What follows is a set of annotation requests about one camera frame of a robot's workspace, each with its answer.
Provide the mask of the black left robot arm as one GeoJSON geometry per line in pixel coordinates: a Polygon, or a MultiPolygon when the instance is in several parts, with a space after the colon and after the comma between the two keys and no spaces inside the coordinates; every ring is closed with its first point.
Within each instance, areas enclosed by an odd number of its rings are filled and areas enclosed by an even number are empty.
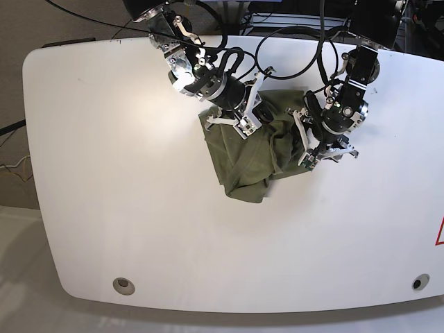
{"type": "Polygon", "coordinates": [[[360,127],[368,116],[364,96],[367,86],[379,75],[379,48],[394,46],[406,5],[406,1],[355,1],[348,32],[360,42],[343,54],[345,79],[328,84],[323,107],[314,92],[308,91],[305,97],[309,123],[319,141],[314,149],[317,156],[357,154],[346,134],[360,127]]]}

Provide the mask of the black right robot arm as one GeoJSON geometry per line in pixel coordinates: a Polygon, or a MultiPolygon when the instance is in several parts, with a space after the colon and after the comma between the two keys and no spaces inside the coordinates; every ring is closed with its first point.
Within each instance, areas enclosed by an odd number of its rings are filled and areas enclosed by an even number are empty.
{"type": "Polygon", "coordinates": [[[152,45],[161,50],[170,68],[169,79],[181,94],[209,101],[221,117],[240,122],[246,115],[261,123],[270,123],[273,114],[253,82],[235,77],[247,53],[239,47],[228,48],[228,33],[219,14],[197,1],[218,22],[222,40],[210,49],[192,31],[190,21],[174,12],[168,1],[124,1],[134,22],[145,21],[152,45]]]}

